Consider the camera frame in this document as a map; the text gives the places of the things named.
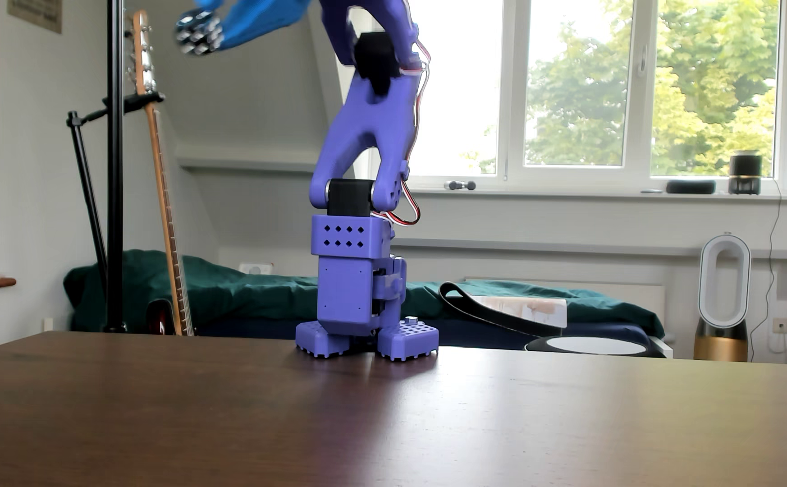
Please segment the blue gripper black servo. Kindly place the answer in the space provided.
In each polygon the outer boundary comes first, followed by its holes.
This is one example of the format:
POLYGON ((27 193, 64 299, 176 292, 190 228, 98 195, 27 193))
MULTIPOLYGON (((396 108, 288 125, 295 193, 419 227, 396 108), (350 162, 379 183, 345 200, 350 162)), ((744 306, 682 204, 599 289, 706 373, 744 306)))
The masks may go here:
MULTIPOLYGON (((215 10, 223 6, 225 1, 195 0, 194 3, 198 9, 215 10)), ((278 29, 278 26, 291 26, 304 16, 310 3, 309 0, 236 1, 221 22, 218 48, 228 50, 262 37, 278 29)))

